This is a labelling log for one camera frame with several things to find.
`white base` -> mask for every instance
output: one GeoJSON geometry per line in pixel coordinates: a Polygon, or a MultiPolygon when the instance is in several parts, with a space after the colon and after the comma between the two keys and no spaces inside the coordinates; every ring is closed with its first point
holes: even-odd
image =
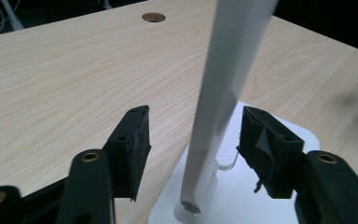
{"type": "MultiPolygon", "coordinates": [[[[235,162],[244,105],[241,102],[237,104],[228,124],[225,138],[217,155],[221,168],[217,172],[219,182],[206,214],[197,223],[298,223],[294,208],[296,193],[290,200],[271,199],[264,188],[255,194],[255,184],[258,181],[255,171],[249,168],[241,155],[235,162]],[[232,169],[222,171],[231,165],[232,169]]],[[[277,119],[305,141],[304,152],[319,150],[319,141],[310,131],[289,121],[277,119]]],[[[173,208],[179,201],[186,155],[187,149],[150,214],[150,224],[181,223],[173,215],[173,208]]]]}

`table surface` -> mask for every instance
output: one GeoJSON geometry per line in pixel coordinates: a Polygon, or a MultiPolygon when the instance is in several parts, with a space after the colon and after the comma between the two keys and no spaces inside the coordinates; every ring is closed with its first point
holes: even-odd
{"type": "MultiPolygon", "coordinates": [[[[0,185],[27,195],[67,176],[150,105],[137,202],[116,200],[118,223],[146,223],[189,142],[214,8],[151,0],[0,35],[0,185]]],[[[358,49],[272,18],[241,100],[309,129],[358,174],[358,49]]]]}

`dark background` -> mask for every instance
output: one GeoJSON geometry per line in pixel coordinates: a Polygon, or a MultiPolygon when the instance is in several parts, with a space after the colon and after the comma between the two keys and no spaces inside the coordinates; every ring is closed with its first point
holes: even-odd
{"type": "MultiPolygon", "coordinates": [[[[121,7],[141,1],[115,0],[111,6],[121,7]]],[[[17,4],[17,0],[9,2],[13,7],[17,4]]],[[[16,14],[28,28],[99,10],[103,9],[97,0],[21,0],[16,14]]],[[[358,48],[358,0],[281,0],[274,14],[358,48]]],[[[11,31],[9,22],[6,22],[2,33],[11,31]]]]}

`wooden table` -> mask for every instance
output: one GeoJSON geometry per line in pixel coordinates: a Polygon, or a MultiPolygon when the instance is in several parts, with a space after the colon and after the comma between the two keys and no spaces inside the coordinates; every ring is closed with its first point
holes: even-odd
{"type": "MultiPolygon", "coordinates": [[[[151,0],[0,35],[0,185],[27,195],[67,176],[125,111],[150,105],[138,200],[116,200],[118,223],[146,223],[189,141],[214,6],[151,0]]],[[[311,130],[358,174],[357,83],[358,49],[273,18],[241,100],[311,130]]]]}

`wood grain surface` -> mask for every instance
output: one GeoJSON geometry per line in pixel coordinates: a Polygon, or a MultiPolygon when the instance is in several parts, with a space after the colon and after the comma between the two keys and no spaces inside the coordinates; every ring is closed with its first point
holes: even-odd
{"type": "MultiPolygon", "coordinates": [[[[116,200],[118,223],[147,223],[189,141],[214,6],[151,0],[0,35],[0,186],[27,195],[67,176],[75,154],[150,105],[137,202],[116,200]]],[[[241,100],[311,130],[358,174],[357,83],[358,49],[273,18],[241,100]]]]}

